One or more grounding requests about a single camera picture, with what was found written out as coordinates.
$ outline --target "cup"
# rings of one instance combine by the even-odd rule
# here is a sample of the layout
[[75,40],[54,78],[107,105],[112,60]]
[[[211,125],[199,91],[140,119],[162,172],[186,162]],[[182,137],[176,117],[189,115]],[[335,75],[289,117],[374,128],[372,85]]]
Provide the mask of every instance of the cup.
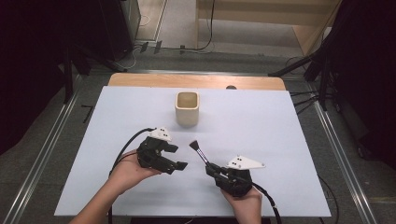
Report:
[[175,101],[177,123],[183,127],[192,127],[198,123],[199,94],[194,91],[182,91]]

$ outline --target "metal frame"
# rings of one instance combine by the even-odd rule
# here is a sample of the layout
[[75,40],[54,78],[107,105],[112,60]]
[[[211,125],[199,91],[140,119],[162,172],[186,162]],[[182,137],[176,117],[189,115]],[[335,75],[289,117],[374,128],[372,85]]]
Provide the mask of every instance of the metal frame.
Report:
[[76,91],[71,96],[69,102],[64,105],[58,118],[55,120],[49,135],[41,148],[35,163],[33,164],[28,176],[23,181],[21,188],[19,189],[14,203],[8,211],[8,214],[3,222],[3,224],[19,223],[23,211],[28,204],[30,198],[32,197],[35,187],[37,186],[38,180],[42,175],[47,162],[50,159],[52,150],[54,149],[56,142],[64,128],[64,125],[73,109],[73,106],[77,100],[79,90],[81,88],[82,78],[80,75],[76,77]]
[[[163,70],[140,70],[135,71],[136,73],[162,73],[162,74],[200,74],[200,75],[223,75],[223,76],[242,76],[242,77],[262,77],[266,74],[252,74],[252,73],[223,73],[223,72],[190,72],[190,71],[163,71]],[[303,77],[284,77],[286,80],[300,80]],[[38,183],[40,176],[42,175],[44,168],[47,162],[50,159],[50,155],[52,150],[54,149],[56,142],[63,130],[65,123],[74,107],[74,104],[78,98],[79,90],[82,86],[82,77],[77,75],[76,80],[76,91],[72,95],[68,104],[64,105],[58,118],[52,126],[52,129],[45,141],[43,147],[41,148],[35,163],[32,169],[29,172],[29,175],[24,180],[21,188],[18,191],[18,194],[12,204],[6,219],[4,220],[4,224],[8,223],[19,223],[19,220],[23,214],[23,211],[28,204],[31,196],[34,193],[35,187]],[[312,83],[307,83],[307,88],[310,91],[314,91],[316,88]],[[351,164],[347,158],[347,155],[342,147],[342,144],[335,132],[334,127],[332,126],[332,121],[329,118],[328,112],[323,111],[320,104],[315,102],[315,109],[317,110],[318,117],[322,123],[323,129],[330,141],[332,151],[334,153],[335,158],[338,161],[341,172],[346,180],[346,184],[350,190],[353,201],[356,204],[356,207],[361,215],[361,219],[363,223],[367,224],[376,224],[378,223],[375,218],[375,214],[369,204],[369,201],[361,187],[361,184],[356,177]]]
[[[316,90],[315,86],[312,83],[307,84],[307,86],[310,91]],[[327,137],[329,138],[332,151],[338,161],[352,199],[355,202],[356,207],[361,215],[361,220],[363,221],[363,223],[366,224],[378,223],[375,218],[373,209],[369,204],[369,200],[367,199],[364,190],[361,187],[361,184],[347,158],[347,154],[344,151],[344,148],[337,136],[337,133],[332,126],[332,121],[329,118],[328,112],[323,111],[319,102],[315,102],[315,109],[317,110],[319,119],[323,125],[323,129],[326,132]]]

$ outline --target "brush bristles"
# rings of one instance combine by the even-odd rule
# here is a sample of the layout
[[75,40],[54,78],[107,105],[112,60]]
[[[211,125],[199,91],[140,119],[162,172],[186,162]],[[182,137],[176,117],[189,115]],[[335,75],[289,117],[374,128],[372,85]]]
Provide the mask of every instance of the brush bristles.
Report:
[[191,143],[190,143],[190,147],[192,147],[192,149],[194,149],[195,151],[198,150],[198,149],[199,149],[199,146],[198,146],[197,140],[191,142]]

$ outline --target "cable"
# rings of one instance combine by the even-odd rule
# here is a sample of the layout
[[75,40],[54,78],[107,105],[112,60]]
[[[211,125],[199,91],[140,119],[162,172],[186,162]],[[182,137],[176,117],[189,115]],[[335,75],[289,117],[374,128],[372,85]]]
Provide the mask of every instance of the cable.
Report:
[[132,56],[134,57],[134,64],[132,64],[131,66],[125,67],[117,62],[115,62],[116,65],[118,65],[119,67],[123,68],[123,69],[130,69],[133,68],[136,65],[136,57],[134,56],[134,51],[137,49],[141,49],[142,47],[136,47],[134,48],[134,50],[132,50]]
[[194,219],[195,219],[195,217],[193,217],[191,220],[189,220],[189,221],[185,222],[184,224],[189,224],[189,223],[192,223],[192,222],[194,221]]
[[[213,28],[212,28],[212,25],[209,25],[209,15],[208,15],[208,11],[207,11],[207,8],[205,8],[205,14],[206,14],[206,26],[207,26],[207,30],[210,32],[210,34],[212,34],[213,35],[213,33],[212,33],[212,31],[213,31]],[[212,52],[214,49],[215,49],[215,43],[214,42],[211,42],[212,43],[212,45],[213,45],[213,49],[212,50],[210,50],[209,52]]]
[[[150,128],[143,129],[143,130],[139,131],[138,133],[136,133],[134,136],[132,136],[131,139],[129,139],[129,141],[125,144],[125,146],[122,148],[122,150],[120,151],[119,155],[117,156],[116,160],[114,161],[113,167],[111,168],[111,171],[110,171],[109,175],[111,175],[111,173],[113,172],[114,168],[116,168],[117,164],[119,164],[119,162],[122,159],[124,159],[125,157],[128,157],[128,156],[131,156],[131,155],[135,154],[135,153],[132,153],[132,154],[126,155],[124,157],[121,157],[123,152],[125,151],[125,149],[132,143],[132,141],[134,141],[139,134],[144,133],[144,132],[151,132],[153,130],[154,129],[150,129]],[[108,209],[107,221],[108,221],[108,224],[112,224],[113,223],[113,206],[110,206],[110,209]]]
[[264,188],[262,188],[260,185],[254,183],[252,181],[246,180],[246,179],[244,179],[242,177],[239,177],[239,176],[236,176],[236,175],[228,175],[228,177],[231,178],[231,179],[237,179],[237,180],[240,180],[242,182],[251,184],[259,192],[261,192],[265,197],[267,197],[268,201],[270,202],[271,206],[273,207],[273,210],[274,210],[274,213],[275,213],[275,217],[276,217],[276,223],[278,223],[278,224],[282,223],[282,220],[280,219],[280,214],[277,211],[277,206],[276,206],[276,204],[274,202],[274,199],[268,194],[268,192]]
[[145,26],[145,25],[149,24],[149,22],[151,21],[151,19],[148,16],[145,16],[145,15],[140,15],[140,16],[146,17],[148,19],[148,21],[145,24],[142,24],[142,25],[139,24],[139,26]]
[[311,100],[317,100],[317,99],[318,99],[318,96],[317,96],[317,95],[314,95],[314,96],[310,97],[310,98],[307,99],[307,100],[303,100],[303,101],[294,103],[294,106],[302,105],[302,104],[305,104],[305,103],[307,103],[307,102],[309,102],[309,101],[311,101]]
[[309,106],[311,106],[314,102],[315,102],[315,101],[312,101],[311,103],[309,103],[309,105],[307,105],[307,106],[304,107],[303,109],[299,110],[299,111],[297,112],[297,115],[303,113],[303,112],[304,112]]
[[290,91],[290,96],[309,94],[309,93],[317,93],[318,91]]
[[280,214],[277,211],[277,206],[276,206],[273,198],[260,185],[258,185],[256,183],[253,183],[253,182],[251,182],[251,185],[253,185],[259,192],[261,192],[263,195],[265,195],[265,197],[267,197],[268,201],[270,201],[270,204],[273,207],[273,210],[274,210],[274,213],[275,213],[275,217],[276,217],[276,223],[281,224],[282,220],[280,219]]
[[293,60],[293,59],[295,59],[295,58],[304,58],[304,57],[291,57],[291,58],[289,58],[286,62],[285,62],[285,67],[288,67],[288,63],[290,62],[290,60]]
[[330,188],[329,184],[320,175],[318,175],[318,177],[326,185],[326,187],[329,189],[330,193],[332,194],[332,197],[334,198],[335,210],[337,211],[337,215],[335,217],[334,224],[337,224],[338,220],[340,219],[340,208],[338,206],[337,199],[335,198],[335,194],[334,194],[334,192],[332,192],[332,188]]
[[210,43],[212,42],[212,37],[213,37],[213,15],[214,15],[214,12],[215,12],[215,2],[216,2],[216,0],[213,0],[213,2],[212,2],[212,12],[211,12],[211,15],[210,15],[210,29],[209,29],[210,38],[207,41],[207,44],[203,48],[199,48],[199,49],[160,48],[160,49],[170,49],[170,50],[185,51],[185,52],[191,52],[191,53],[210,53],[214,48],[211,51],[202,52],[202,50],[206,49],[210,45]]
[[144,132],[152,132],[154,130],[155,129],[150,129],[150,128],[143,129],[143,130],[139,131],[138,133],[136,133],[134,136],[132,136],[132,138],[129,139],[129,141],[125,144],[125,146],[122,148],[121,152],[119,153],[119,156],[114,161],[114,164],[113,164],[113,167],[111,168],[110,174],[113,172],[114,168],[116,168],[117,164],[120,162],[120,158],[121,158],[123,152],[132,143],[132,141],[134,141],[139,134],[144,133]]

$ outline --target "black cable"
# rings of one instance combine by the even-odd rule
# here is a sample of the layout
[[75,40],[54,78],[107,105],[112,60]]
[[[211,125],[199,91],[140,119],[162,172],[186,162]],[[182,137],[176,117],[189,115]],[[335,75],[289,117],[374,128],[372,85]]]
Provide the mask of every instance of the black cable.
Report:
[[275,213],[275,217],[276,217],[276,223],[281,224],[282,220],[280,219],[280,214],[277,211],[277,206],[276,206],[273,198],[260,185],[258,185],[256,183],[253,183],[253,182],[251,182],[251,185],[253,185],[259,192],[261,192],[263,195],[265,195],[265,197],[267,197],[268,201],[270,202],[271,206],[273,207],[273,210],[274,210],[274,213]]
[[304,107],[303,109],[297,111],[297,115],[303,113],[309,106],[311,106],[315,101],[312,101],[311,103],[309,103],[309,105],[307,105],[306,107]]
[[160,49],[183,50],[183,51],[186,51],[186,52],[195,52],[195,51],[199,52],[200,50],[206,49],[209,46],[209,44],[212,42],[212,37],[213,37],[213,15],[214,15],[214,12],[215,12],[215,2],[216,2],[216,0],[213,0],[212,12],[211,12],[211,15],[210,15],[210,38],[209,38],[209,41],[207,41],[207,44],[203,48],[199,48],[199,49],[160,48]]
[[120,162],[120,157],[122,156],[122,154],[125,151],[125,149],[129,146],[129,144],[131,144],[132,141],[134,141],[139,134],[144,133],[144,132],[152,132],[152,131],[154,131],[154,129],[150,129],[150,128],[143,129],[143,130],[139,131],[138,133],[136,133],[134,136],[132,136],[131,139],[129,139],[129,141],[125,144],[125,146],[122,148],[121,152],[119,153],[119,156],[114,161],[113,167],[111,168],[111,171],[110,171],[109,175],[111,175],[111,173],[113,172],[114,168]]
[[291,57],[291,58],[289,58],[289,59],[285,62],[285,67],[288,67],[288,63],[290,62],[290,60],[293,60],[293,59],[296,59],[296,58],[303,58],[303,57]]
[[259,192],[261,192],[265,197],[267,197],[268,201],[270,202],[271,206],[273,207],[273,210],[274,210],[274,213],[275,213],[275,217],[276,217],[276,223],[278,223],[278,224],[281,224],[281,223],[282,223],[282,220],[280,219],[280,214],[279,214],[279,212],[277,211],[277,206],[276,206],[276,204],[275,204],[275,202],[274,202],[274,199],[268,194],[267,190],[265,190],[264,188],[262,188],[260,185],[254,183],[254,182],[252,182],[252,181],[246,180],[246,179],[244,179],[244,178],[242,178],[242,177],[239,177],[239,176],[236,176],[236,175],[228,175],[228,177],[231,178],[231,179],[237,179],[237,180],[240,180],[240,181],[242,181],[242,182],[251,184],[251,185],[254,186]]
[[334,224],[337,224],[338,220],[340,219],[340,208],[338,206],[337,199],[335,198],[335,194],[334,194],[334,192],[332,192],[332,188],[330,188],[329,184],[320,175],[318,175],[318,177],[326,185],[326,187],[329,189],[330,193],[332,194],[332,197],[334,198],[335,210],[337,211],[337,215],[335,217]]
[[[129,141],[125,144],[125,146],[122,148],[121,152],[117,156],[116,160],[114,161],[113,167],[111,168],[111,171],[110,171],[110,173],[108,175],[111,175],[111,173],[113,172],[114,168],[116,168],[117,164],[119,164],[119,162],[122,159],[124,159],[127,156],[131,156],[131,155],[135,154],[135,153],[133,153],[133,154],[121,157],[123,152],[125,151],[125,149],[132,143],[132,141],[134,141],[139,134],[144,133],[144,132],[152,132],[152,131],[154,131],[154,129],[147,128],[147,129],[143,129],[143,130],[139,131],[134,136],[132,136],[132,138],[129,139]],[[113,206],[110,206],[110,209],[108,209],[107,221],[108,221],[108,224],[112,224],[113,223]]]
[[290,96],[302,95],[302,94],[309,94],[309,93],[317,93],[318,91],[290,91]]
[[338,74],[336,74],[332,71],[330,72],[330,75],[329,75],[328,87],[332,90],[333,93],[337,93],[337,89],[334,86],[334,82],[338,77],[337,75]]
[[303,101],[294,103],[293,105],[294,105],[294,107],[295,107],[295,106],[297,106],[297,105],[303,105],[303,104],[305,104],[305,103],[307,103],[307,102],[309,102],[309,101],[317,100],[317,99],[318,99],[318,96],[317,96],[317,95],[314,95],[314,96],[311,96],[310,98],[308,98],[307,100],[303,100]]

